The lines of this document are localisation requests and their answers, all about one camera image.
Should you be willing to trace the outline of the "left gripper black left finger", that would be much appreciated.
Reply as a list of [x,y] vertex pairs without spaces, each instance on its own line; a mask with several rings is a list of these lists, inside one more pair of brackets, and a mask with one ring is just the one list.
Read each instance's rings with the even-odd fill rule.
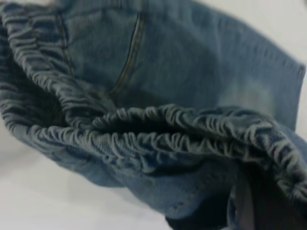
[[221,230],[227,227],[225,216],[216,214],[195,214],[181,219],[166,217],[173,230]]

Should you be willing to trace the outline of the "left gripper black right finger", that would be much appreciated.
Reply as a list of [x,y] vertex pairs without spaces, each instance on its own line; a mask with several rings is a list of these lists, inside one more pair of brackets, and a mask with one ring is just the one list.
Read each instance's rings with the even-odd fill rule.
[[243,230],[305,230],[307,222],[274,182],[260,173],[242,175]]

